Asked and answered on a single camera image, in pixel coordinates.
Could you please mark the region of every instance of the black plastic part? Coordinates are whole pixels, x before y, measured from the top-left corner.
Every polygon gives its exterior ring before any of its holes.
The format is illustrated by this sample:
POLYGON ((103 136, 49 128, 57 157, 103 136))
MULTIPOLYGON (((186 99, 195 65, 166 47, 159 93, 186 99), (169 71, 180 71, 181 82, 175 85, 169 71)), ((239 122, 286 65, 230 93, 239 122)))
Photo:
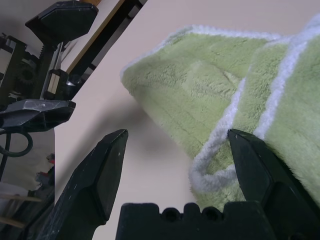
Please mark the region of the black plastic part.
POLYGON ((0 128, 11 133, 48 131, 67 122, 76 104, 72 101, 26 99, 0 111, 0 128))
POLYGON ((128 131, 105 136, 74 170, 37 240, 91 240, 109 220, 128 131))
POLYGON ((88 33, 98 14, 91 3, 59 1, 25 23, 40 41, 54 49, 88 33))
POLYGON ((1 87, 0 87, 0 105, 8 105, 10 103, 9 94, 13 91, 15 86, 15 77, 17 74, 17 69, 25 55, 25 50, 27 45, 23 42, 15 39, 14 37, 10 38, 13 41, 16 41, 10 62, 6 68, 1 87))
POLYGON ((319 208, 289 168, 252 134, 232 129, 228 139, 244 197, 262 205, 277 239, 320 239, 319 208))
POLYGON ((126 203, 121 208, 115 239, 276 240, 256 202, 227 203, 223 214, 216 208, 205 208, 201 214, 195 203, 186 204, 183 214, 175 208, 159 214, 158 206, 153 203, 126 203))
POLYGON ((101 49, 105 46, 107 41, 111 38, 114 32, 118 29, 120 24, 124 21, 128 13, 135 6, 134 0, 124 0, 122 5, 106 24, 104 29, 100 32, 99 36, 90 45, 88 50, 83 54, 81 59, 76 63, 74 68, 70 71, 69 75, 82 76, 87 68, 91 66, 92 61, 96 58, 101 49))

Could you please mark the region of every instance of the cable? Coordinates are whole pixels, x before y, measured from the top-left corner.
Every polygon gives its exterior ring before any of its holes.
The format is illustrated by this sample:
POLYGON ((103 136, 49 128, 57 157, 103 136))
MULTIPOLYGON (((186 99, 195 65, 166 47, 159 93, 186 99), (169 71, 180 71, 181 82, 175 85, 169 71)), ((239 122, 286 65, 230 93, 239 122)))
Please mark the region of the cable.
MULTIPOLYGON (((7 151, 9 151, 9 148, 10 148, 10 141, 11 141, 11 133, 7 133, 6 139, 5 139, 5 147, 4 147, 7 151)), ((2 175, 4 174, 7 159, 8 159, 8 155, 3 155, 1 165, 0 165, 0 181, 2 179, 2 175)))
POLYGON ((12 158, 22 157, 22 156, 26 155, 27 153, 29 153, 30 150, 32 149, 32 147, 34 146, 34 141, 32 140, 32 137, 30 136, 30 134, 27 132, 22 132, 22 131, 21 132, 13 132, 13 131, 8 131, 8 130, 0 131, 0 135, 3 135, 3 134, 6 134, 6 139, 5 139, 5 147, 3 148, 0 145, 0 154, 3 155, 1 165, 0 165, 0 181, 1 181, 2 175, 4 174, 4 170, 6 167, 8 157, 12 157, 12 158), (20 151, 20 152, 9 151, 11 134, 21 134, 26 137, 26 139, 28 140, 28 146, 26 147, 25 150, 20 151))
POLYGON ((8 149, 4 149, 1 145, 0 145, 0 154, 2 155, 7 155, 8 157, 11 157, 11 158, 18 158, 18 157, 22 157, 24 155, 26 155, 27 153, 30 152, 30 150, 32 149, 32 147, 34 146, 34 142, 32 140, 32 137, 30 136, 29 133, 27 132, 23 132, 23 131, 19 131, 19 132, 12 132, 12 131, 8 131, 8 130, 2 130, 0 131, 0 135, 3 135, 3 134, 7 134, 7 139, 8 139, 8 134, 21 134, 23 136, 26 137, 26 139, 28 140, 28 146, 26 147, 25 150, 23 151, 20 151, 20 152, 12 152, 12 151, 9 151, 9 148, 8 149))

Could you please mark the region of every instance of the green towel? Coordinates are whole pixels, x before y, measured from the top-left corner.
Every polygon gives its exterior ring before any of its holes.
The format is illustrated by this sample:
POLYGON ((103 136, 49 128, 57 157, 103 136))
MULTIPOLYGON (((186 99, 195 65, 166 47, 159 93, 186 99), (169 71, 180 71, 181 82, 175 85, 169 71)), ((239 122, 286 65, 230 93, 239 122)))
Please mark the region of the green towel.
POLYGON ((188 26, 121 79, 194 159, 189 179, 201 207, 244 199, 231 128, 264 140, 320 205, 320 14, 287 37, 188 26))

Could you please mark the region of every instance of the towel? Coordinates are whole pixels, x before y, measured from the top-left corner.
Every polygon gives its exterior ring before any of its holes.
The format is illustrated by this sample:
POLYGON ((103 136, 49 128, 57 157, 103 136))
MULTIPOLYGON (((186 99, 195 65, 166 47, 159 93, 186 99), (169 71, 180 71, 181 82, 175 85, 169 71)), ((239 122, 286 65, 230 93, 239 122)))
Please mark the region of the towel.
POLYGON ((292 36, 187 26, 129 63, 121 81, 193 159, 202 208, 244 200, 231 128, 264 140, 320 206, 320 14, 292 36))

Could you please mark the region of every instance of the wooden stick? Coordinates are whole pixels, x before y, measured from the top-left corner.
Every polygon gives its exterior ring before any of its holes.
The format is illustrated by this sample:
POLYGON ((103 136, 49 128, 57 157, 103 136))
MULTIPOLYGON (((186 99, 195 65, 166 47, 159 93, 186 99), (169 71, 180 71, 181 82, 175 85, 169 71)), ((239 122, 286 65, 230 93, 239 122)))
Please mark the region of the wooden stick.
POLYGON ((29 202, 42 202, 42 199, 34 196, 19 196, 19 195, 6 195, 0 194, 0 199, 13 199, 13 200, 21 200, 21 201, 29 201, 29 202))
POLYGON ((0 223, 2 224, 9 224, 11 226, 23 229, 25 227, 25 224, 20 221, 12 220, 10 218, 2 217, 0 216, 0 223))

